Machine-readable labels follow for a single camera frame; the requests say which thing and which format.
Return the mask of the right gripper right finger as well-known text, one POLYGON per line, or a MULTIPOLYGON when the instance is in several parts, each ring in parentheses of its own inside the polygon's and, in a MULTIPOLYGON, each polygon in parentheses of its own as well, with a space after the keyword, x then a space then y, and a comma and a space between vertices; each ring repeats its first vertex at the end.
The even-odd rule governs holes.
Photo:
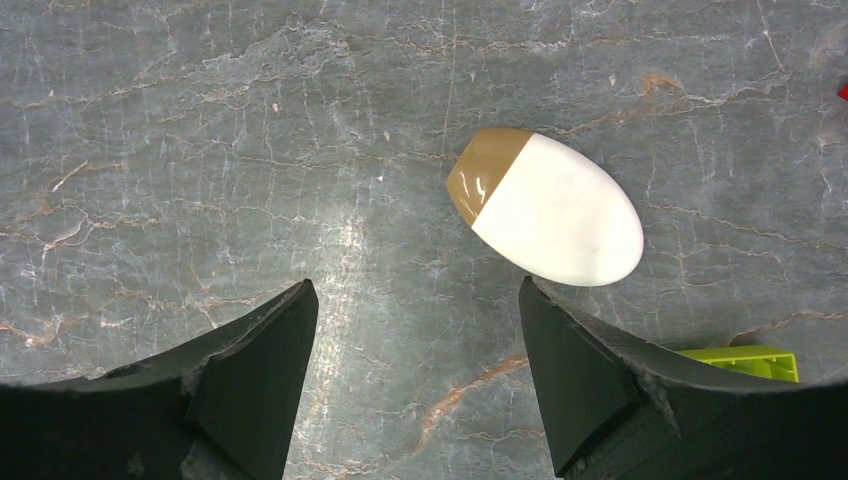
POLYGON ((764 444, 778 381, 714 367, 519 291, 527 357, 562 479, 727 479, 764 444))

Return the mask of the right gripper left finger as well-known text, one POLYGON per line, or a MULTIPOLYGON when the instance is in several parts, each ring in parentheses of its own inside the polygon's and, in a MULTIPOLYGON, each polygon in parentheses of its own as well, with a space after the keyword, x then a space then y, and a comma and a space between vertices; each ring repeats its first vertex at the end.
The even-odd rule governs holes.
POLYGON ((318 316, 312 282, 163 353, 95 379, 73 401, 79 479, 282 477, 318 316))

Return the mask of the white gold oval case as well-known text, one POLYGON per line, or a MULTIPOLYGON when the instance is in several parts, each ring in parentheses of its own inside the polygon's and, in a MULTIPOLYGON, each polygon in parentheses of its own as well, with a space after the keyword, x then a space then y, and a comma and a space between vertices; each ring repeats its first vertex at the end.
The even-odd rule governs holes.
POLYGON ((445 185, 477 236, 549 281, 605 286, 631 274, 642 258, 642 224, 622 187, 585 155, 545 135, 480 129, 445 185))

